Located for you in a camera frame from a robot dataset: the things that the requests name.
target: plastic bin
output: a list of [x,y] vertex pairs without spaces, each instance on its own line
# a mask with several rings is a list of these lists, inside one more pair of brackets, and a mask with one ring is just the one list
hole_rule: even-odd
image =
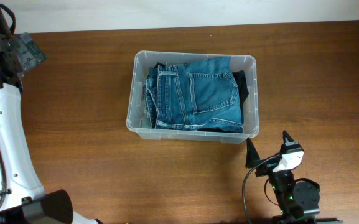
[[[177,131],[142,128],[145,108],[145,102],[143,99],[143,84],[148,76],[149,67],[155,66],[157,62],[164,63],[166,65],[175,65],[221,56],[231,56],[231,71],[237,72],[239,70],[244,70],[246,72],[249,95],[247,100],[244,102],[243,133]],[[222,143],[239,144],[248,137],[255,137],[259,132],[255,59],[249,55],[188,54],[152,51],[138,52],[135,55],[126,125],[130,131],[136,132],[143,139],[185,139],[198,141],[220,141]]]

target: wooden table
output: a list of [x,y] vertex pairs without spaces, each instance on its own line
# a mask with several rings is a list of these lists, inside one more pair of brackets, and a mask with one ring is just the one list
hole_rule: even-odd
[[[156,50],[254,56],[260,156],[278,152],[288,130],[305,149],[295,176],[321,186],[318,217],[359,223],[359,21],[33,37],[48,60],[23,79],[27,143],[46,191],[65,189],[76,211],[104,223],[245,221],[245,142],[143,140],[127,130],[134,56]],[[264,181],[247,183],[254,219],[280,214]]]

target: white wall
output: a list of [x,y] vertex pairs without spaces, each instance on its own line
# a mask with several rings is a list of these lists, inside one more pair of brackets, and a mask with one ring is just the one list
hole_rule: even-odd
[[359,0],[0,0],[17,32],[359,19]]

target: denim jeans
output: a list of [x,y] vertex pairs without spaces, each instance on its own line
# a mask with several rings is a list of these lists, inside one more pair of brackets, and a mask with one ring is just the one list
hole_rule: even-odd
[[144,96],[153,128],[243,130],[230,57],[150,68]]

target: wood surface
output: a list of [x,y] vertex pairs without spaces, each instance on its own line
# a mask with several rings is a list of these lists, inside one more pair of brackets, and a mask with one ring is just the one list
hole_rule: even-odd
[[[47,192],[104,223],[244,222],[246,144],[143,140],[125,125],[140,50],[252,55],[261,158],[286,129],[305,149],[295,177],[320,184],[318,218],[359,223],[359,21],[34,34],[48,60],[23,79],[22,120]],[[249,213],[279,215],[265,178]],[[268,195],[274,194],[268,189]]]

